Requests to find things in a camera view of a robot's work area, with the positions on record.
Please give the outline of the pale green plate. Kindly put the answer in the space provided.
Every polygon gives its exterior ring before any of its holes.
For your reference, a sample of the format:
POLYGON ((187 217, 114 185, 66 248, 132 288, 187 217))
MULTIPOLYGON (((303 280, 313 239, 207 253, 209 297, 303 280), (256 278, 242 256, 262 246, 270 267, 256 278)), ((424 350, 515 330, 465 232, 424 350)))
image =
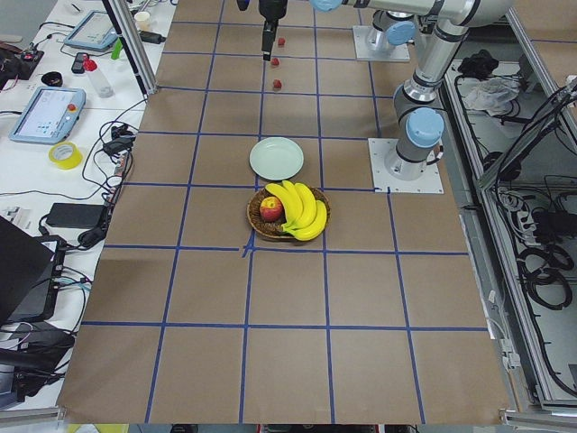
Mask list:
POLYGON ((285 137, 269 137, 257 142, 249 156, 253 171, 266 180, 287 180, 304 164, 300 146, 285 137))

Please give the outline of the paper cup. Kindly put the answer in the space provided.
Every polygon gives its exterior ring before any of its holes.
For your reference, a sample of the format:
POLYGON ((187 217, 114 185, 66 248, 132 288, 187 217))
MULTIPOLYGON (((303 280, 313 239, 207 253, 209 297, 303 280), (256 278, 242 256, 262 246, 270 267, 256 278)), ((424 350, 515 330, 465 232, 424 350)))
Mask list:
POLYGON ((148 32, 151 29, 151 14, 149 12, 139 11, 133 18, 140 31, 148 32))

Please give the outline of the green marker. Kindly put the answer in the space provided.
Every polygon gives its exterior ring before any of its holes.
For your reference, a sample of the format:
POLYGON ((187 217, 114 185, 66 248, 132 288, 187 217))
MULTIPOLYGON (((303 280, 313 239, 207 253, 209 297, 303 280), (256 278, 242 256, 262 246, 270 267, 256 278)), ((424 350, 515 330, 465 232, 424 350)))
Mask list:
POLYGON ((118 60, 120 58, 121 52, 123 50, 123 43, 120 38, 118 38, 114 44, 113 50, 111 52, 111 59, 118 60))

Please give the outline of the far teach pendant tablet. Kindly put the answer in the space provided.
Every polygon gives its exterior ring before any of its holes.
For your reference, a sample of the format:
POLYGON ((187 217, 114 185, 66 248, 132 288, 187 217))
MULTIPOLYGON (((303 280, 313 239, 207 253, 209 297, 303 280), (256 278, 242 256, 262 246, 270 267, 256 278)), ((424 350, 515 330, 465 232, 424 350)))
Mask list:
POLYGON ((73 28, 63 43, 75 49, 105 51, 114 45, 117 39, 108 14, 92 10, 73 28))

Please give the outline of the clear bottle red cap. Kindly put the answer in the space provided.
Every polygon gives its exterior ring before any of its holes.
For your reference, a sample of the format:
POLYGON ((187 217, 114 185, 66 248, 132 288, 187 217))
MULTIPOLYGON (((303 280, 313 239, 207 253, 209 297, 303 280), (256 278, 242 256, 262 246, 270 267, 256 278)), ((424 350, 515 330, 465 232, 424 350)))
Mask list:
POLYGON ((114 95, 113 87, 105 74, 97 66, 96 62, 87 55, 83 59, 83 69, 99 97, 108 98, 114 95))

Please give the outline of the red yellow apple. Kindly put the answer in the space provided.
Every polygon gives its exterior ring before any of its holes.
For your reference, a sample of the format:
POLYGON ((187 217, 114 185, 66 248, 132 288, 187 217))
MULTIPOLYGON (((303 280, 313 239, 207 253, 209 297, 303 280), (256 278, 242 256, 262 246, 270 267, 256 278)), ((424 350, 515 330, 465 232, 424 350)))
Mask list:
POLYGON ((264 222, 277 221, 284 215, 282 202, 274 196, 264 198, 260 203, 259 211, 264 222))

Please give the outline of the yellow banana bunch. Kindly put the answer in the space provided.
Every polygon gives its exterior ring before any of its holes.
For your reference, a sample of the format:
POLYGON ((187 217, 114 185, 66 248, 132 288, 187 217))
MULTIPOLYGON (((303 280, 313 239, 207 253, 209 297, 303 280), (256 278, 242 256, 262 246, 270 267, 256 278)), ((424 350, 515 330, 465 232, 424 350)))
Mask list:
POLYGON ((276 197, 284 208, 285 222, 280 225, 284 235, 306 242, 317 238, 325 230, 329 219, 326 202, 317 198, 314 190, 301 182, 283 180, 269 183, 265 190, 276 197))

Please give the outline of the woven wicker basket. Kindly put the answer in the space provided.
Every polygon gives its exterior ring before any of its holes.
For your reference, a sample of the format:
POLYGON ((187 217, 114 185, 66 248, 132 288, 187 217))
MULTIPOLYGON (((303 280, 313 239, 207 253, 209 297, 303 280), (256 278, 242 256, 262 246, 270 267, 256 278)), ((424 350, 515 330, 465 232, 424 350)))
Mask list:
MULTIPOLYGON (((315 189, 315 188, 311 188, 311 189, 314 190, 314 194, 316 195, 317 198, 324 200, 326 202, 326 204, 328 205, 328 209, 329 209, 328 222, 329 222, 330 216, 331 216, 331 208, 330 208, 328 198, 320 190, 315 189)), ((294 237, 292 237, 290 235, 284 235, 280 231, 280 225, 285 222, 285 213, 280 219, 278 219, 277 221, 274 221, 274 222, 264 222, 261 219, 260 211, 259 211, 260 203, 262 202, 262 200, 264 198, 269 197, 269 196, 272 196, 272 195, 270 193, 268 193, 265 190, 265 188, 260 189, 258 192, 256 192, 252 196, 251 200, 249 201, 249 203, 247 205, 247 210, 246 210, 247 218, 249 220, 250 225, 258 234, 260 234, 263 237, 269 238, 269 239, 296 240, 294 237)))

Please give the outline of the black small bowl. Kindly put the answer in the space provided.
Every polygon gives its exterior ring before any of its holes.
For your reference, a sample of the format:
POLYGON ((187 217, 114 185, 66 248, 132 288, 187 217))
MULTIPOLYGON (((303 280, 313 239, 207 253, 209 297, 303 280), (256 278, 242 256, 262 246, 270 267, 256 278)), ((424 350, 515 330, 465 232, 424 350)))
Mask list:
POLYGON ((48 87, 60 88, 63 84, 63 77, 58 71, 50 71, 41 76, 41 82, 48 87))

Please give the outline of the white crumpled cloth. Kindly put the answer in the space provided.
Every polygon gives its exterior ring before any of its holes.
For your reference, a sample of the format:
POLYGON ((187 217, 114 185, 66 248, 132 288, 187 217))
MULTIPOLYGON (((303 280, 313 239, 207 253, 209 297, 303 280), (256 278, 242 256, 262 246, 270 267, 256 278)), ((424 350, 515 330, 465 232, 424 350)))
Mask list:
POLYGON ((507 78, 491 78, 472 87, 464 97, 467 109, 486 111, 489 115, 505 115, 512 108, 512 101, 519 94, 517 81, 507 78))

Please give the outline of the near teach pendant tablet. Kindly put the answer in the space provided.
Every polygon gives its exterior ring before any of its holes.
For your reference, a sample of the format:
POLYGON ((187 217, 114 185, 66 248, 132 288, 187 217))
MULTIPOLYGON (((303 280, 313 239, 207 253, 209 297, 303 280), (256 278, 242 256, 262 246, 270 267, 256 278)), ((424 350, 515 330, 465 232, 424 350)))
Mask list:
POLYGON ((18 143, 56 144, 67 138, 86 103, 80 88, 40 87, 9 133, 18 143))

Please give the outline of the yellow tape roll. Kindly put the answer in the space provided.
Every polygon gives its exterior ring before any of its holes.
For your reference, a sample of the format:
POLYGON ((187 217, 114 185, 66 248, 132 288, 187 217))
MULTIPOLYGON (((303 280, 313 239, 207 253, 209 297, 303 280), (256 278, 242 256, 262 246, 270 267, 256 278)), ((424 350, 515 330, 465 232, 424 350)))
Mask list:
POLYGON ((71 170, 80 165, 83 156, 74 143, 61 142, 50 148, 49 159, 60 170, 71 170))

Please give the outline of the black power adapter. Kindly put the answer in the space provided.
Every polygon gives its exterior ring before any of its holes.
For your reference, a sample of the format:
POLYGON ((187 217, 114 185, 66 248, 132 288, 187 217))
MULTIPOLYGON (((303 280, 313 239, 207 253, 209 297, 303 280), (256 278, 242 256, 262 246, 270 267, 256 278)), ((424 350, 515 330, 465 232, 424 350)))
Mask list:
POLYGON ((54 203, 46 218, 51 227, 94 228, 105 214, 103 205, 54 203))

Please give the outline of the black laptop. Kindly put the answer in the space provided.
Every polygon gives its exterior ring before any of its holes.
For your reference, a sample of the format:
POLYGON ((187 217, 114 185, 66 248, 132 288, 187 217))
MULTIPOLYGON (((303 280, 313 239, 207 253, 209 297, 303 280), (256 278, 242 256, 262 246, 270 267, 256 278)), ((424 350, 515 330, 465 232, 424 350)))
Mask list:
POLYGON ((65 241, 57 235, 30 236, 1 219, 1 323, 35 323, 51 318, 62 274, 65 241))

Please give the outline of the aluminium frame post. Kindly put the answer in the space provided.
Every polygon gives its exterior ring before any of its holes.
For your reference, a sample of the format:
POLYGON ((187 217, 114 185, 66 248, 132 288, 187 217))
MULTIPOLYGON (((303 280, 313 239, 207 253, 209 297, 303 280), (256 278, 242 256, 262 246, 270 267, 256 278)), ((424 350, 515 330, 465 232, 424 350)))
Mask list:
POLYGON ((157 92, 157 80, 145 52, 129 6, 122 0, 103 0, 114 30, 123 45, 141 93, 147 97, 157 92))

